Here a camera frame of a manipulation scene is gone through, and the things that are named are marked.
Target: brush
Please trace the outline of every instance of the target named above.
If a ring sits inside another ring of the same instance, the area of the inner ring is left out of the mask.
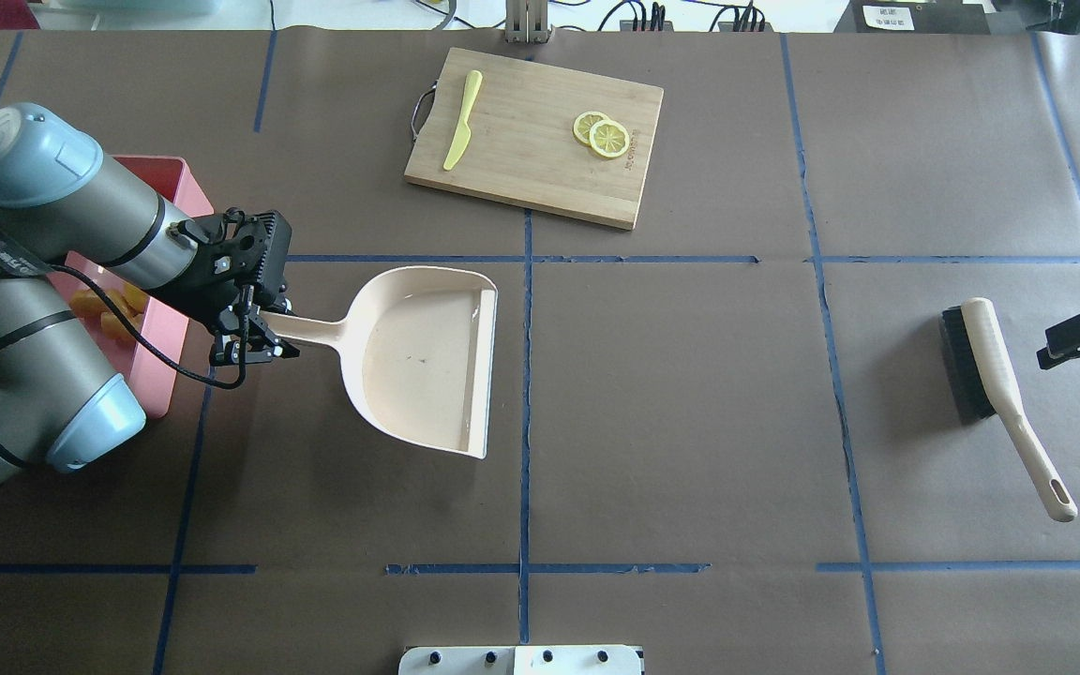
[[[1020,383],[1007,354],[994,302],[970,298],[960,307],[944,310],[942,337],[948,380],[962,419],[968,422],[998,414],[1049,517],[1059,523],[1072,521],[1077,504],[1024,414]]]

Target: knife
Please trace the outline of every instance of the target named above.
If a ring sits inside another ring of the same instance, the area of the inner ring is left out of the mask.
[[[477,98],[477,90],[481,90],[481,71],[469,71],[465,77],[465,93],[461,99],[461,114],[458,116],[458,129],[453,133],[453,146],[449,146],[449,157],[444,158],[444,171],[453,171],[453,167],[461,161],[461,154],[469,146],[469,112],[473,110],[473,103]]]

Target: cutting board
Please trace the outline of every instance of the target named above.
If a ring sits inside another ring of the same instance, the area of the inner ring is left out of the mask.
[[[472,139],[444,171],[472,69],[483,73]],[[453,48],[407,181],[633,230],[663,95],[659,86]],[[624,124],[624,157],[603,159],[573,137],[573,119],[588,110]]]

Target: pink bin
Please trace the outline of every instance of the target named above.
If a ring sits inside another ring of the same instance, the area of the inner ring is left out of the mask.
[[[145,183],[177,208],[185,211],[190,217],[201,217],[215,213],[206,201],[203,189],[199,188],[194,176],[181,158],[149,158],[138,154],[118,154],[116,160],[132,171]],[[116,274],[107,272],[93,261],[70,253],[65,265],[82,270],[90,279],[94,279],[103,287],[123,287],[124,282]],[[79,281],[67,273],[49,274],[49,281],[66,300],[79,287],[84,287]],[[149,419],[163,417],[168,411],[168,401],[173,396],[173,384],[177,373],[150,354],[145,347],[133,345],[124,347],[106,337],[98,328],[97,322],[82,322],[86,332],[98,349],[103,350],[108,362],[116,370],[123,373],[129,388],[136,394]],[[186,338],[186,326],[189,320],[181,313],[168,308],[156,299],[149,300],[145,312],[145,323],[140,325],[140,335],[152,342],[156,349],[162,350],[170,359],[181,356],[181,347]]]

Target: blue tape line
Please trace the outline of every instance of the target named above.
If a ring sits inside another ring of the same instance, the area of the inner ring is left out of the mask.
[[[0,565],[0,573],[168,573],[168,565]]]
[[[168,573],[171,565],[0,564],[0,573]],[[256,573],[256,565],[186,565],[183,573]]]
[[[759,264],[756,256],[536,256],[537,264]]]
[[[821,256],[826,265],[1080,265],[1080,256]]]
[[[215,377],[215,368],[207,368],[207,377]],[[202,391],[202,406],[198,409],[198,429],[194,431],[194,451],[189,458],[189,475],[186,477],[186,495],[181,502],[181,519],[177,524],[177,542],[173,549],[173,564],[168,566],[168,588],[166,606],[161,616],[161,632],[158,635],[158,653],[152,660],[152,675],[161,675],[164,667],[164,650],[168,642],[168,625],[173,622],[173,604],[177,598],[177,578],[181,576],[181,556],[186,549],[186,534],[189,531],[189,510],[194,500],[194,483],[198,481],[198,462],[203,456],[203,438],[206,436],[206,409],[211,405],[211,392]]]
[[[699,573],[711,569],[708,563],[625,563],[625,564],[540,564],[532,573]]]
[[[181,565],[181,573],[256,573],[256,565]]]
[[[529,576],[530,573],[699,573],[707,569],[711,569],[708,563],[528,563]],[[428,573],[517,573],[519,565],[387,565],[386,571],[390,577],[416,577]]]
[[[523,256],[394,256],[394,255],[327,255],[327,253],[292,253],[291,264],[522,264]]]
[[[1080,571],[1080,559],[972,559],[929,561],[929,563],[875,563],[876,572],[1007,572]],[[860,572],[856,563],[821,563],[816,572]]]
[[[798,159],[798,177],[802,191],[802,210],[807,213],[807,228],[811,240],[811,261],[814,266],[815,289],[820,297],[820,312],[823,319],[823,334],[827,340],[827,366],[832,370],[832,393],[835,394],[836,414],[840,416],[840,440],[843,445],[845,462],[849,472],[849,499],[852,502],[852,521],[856,526],[856,550],[861,555],[862,578],[865,585],[865,609],[869,616],[869,633],[874,642],[874,658],[878,675],[886,675],[886,657],[882,649],[882,631],[878,622],[878,602],[874,597],[874,569],[869,563],[869,545],[865,541],[865,518],[861,509],[861,487],[856,483],[856,461],[852,454],[852,438],[849,435],[849,416],[845,409],[843,384],[840,382],[840,364],[836,357],[835,333],[832,326],[832,310],[827,307],[827,283],[823,278],[823,255],[820,252],[820,235],[814,221],[814,207],[807,191],[807,150],[802,146],[802,127],[798,117],[798,98],[794,95],[794,73],[789,64],[789,44],[785,33],[781,39],[781,63],[785,71],[785,97],[789,102],[789,119],[794,129],[794,150]]]
[[[8,78],[11,77],[11,69],[14,68],[14,60],[18,56],[18,46],[23,44],[23,31],[16,32],[14,42],[11,43],[11,53],[8,55],[8,63],[3,65],[3,73],[0,75],[0,103],[3,100],[3,91],[8,89]]]
[[[273,51],[278,48],[278,31],[269,32],[269,48],[266,50],[266,73],[260,78],[260,97],[257,98],[257,118],[253,120],[253,132],[260,133],[260,123],[266,118],[266,94],[269,94],[269,76],[273,72]]]
[[[523,210],[523,438],[519,464],[519,644],[531,640],[529,565],[531,548],[531,210]]]
[[[504,563],[501,565],[387,565],[390,577],[415,577],[424,573],[517,573],[519,565]]]
[[[1064,132],[1062,116],[1057,112],[1057,103],[1053,97],[1053,86],[1049,84],[1049,69],[1044,65],[1044,55],[1041,54],[1041,42],[1037,39],[1036,32],[1028,33],[1032,39],[1032,55],[1036,56],[1036,67],[1041,70],[1041,91],[1044,93],[1044,103],[1049,108],[1049,116],[1053,118],[1053,126],[1057,132],[1057,140],[1062,143],[1062,154],[1066,159],[1069,167],[1069,176],[1072,179],[1072,188],[1077,193],[1077,203],[1080,204],[1080,172],[1072,161],[1072,151],[1069,149],[1069,138]]]

